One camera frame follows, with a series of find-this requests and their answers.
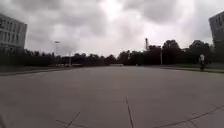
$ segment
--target distant building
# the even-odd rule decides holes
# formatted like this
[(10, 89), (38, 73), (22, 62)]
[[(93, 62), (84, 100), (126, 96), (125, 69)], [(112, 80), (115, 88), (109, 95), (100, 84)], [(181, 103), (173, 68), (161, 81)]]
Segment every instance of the distant building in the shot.
[(24, 48), (27, 25), (0, 13), (0, 47)]
[(209, 23), (212, 31), (215, 51), (224, 52), (224, 12), (209, 18)]

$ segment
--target lamp post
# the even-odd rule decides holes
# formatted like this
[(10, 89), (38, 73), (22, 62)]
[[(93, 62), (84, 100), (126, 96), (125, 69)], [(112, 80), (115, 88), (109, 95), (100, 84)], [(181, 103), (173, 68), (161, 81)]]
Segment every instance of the lamp post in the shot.
[(55, 43), (55, 56), (56, 56), (56, 58), (55, 58), (55, 66), (57, 66), (57, 52), (58, 52), (58, 44), (60, 43), (60, 41), (55, 41), (54, 42)]

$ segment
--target overcast sky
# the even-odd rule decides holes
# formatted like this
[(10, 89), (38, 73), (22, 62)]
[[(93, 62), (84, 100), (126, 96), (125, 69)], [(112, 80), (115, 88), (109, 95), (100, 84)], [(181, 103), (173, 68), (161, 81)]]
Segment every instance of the overcast sky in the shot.
[(175, 39), (212, 43), (208, 18), (223, 0), (0, 0), (0, 12), (28, 24), (25, 47), (60, 54), (141, 51)]

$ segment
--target pavement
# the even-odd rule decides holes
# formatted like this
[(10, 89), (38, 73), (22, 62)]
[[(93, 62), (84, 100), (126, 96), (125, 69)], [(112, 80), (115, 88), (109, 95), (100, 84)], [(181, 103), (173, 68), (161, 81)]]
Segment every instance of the pavement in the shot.
[(144, 67), (0, 76), (0, 127), (222, 128), (223, 78)]

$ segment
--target person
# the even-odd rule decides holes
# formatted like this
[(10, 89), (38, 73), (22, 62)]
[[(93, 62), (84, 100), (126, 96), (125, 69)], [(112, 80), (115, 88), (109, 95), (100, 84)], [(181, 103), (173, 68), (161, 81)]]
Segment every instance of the person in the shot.
[(200, 63), (200, 70), (204, 71), (204, 68), (205, 68), (205, 56), (203, 54), (201, 54), (199, 56), (199, 63)]

